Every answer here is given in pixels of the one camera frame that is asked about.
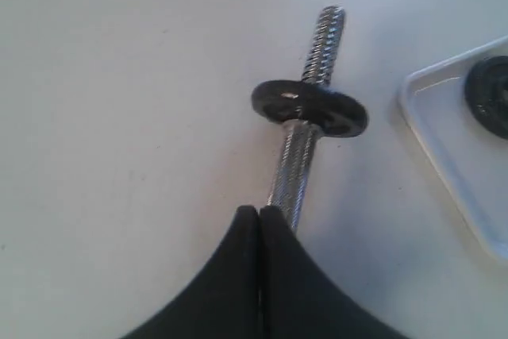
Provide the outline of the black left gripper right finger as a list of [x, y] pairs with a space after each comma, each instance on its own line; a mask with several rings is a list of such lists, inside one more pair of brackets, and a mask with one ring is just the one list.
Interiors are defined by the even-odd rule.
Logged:
[[266, 338], [404, 338], [317, 266], [274, 206], [260, 210], [260, 290]]

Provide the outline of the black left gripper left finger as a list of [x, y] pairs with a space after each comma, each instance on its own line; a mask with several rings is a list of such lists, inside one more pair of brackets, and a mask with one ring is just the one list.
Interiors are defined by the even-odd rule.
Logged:
[[202, 270], [127, 338], [258, 338], [260, 222], [240, 206]]

